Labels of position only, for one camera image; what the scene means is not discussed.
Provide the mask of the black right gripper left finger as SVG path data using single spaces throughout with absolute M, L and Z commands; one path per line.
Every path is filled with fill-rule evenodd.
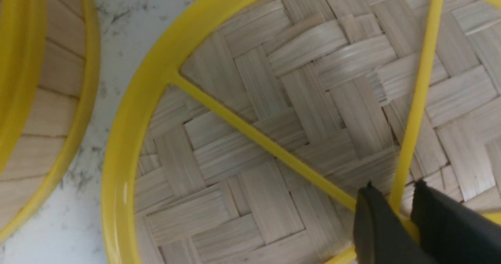
M 436 264 L 371 182 L 358 190 L 353 242 L 359 264 Z

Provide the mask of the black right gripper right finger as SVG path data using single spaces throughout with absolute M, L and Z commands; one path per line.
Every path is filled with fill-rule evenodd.
M 411 220 L 421 249 L 437 264 L 499 264 L 498 224 L 420 180 L 415 184 Z

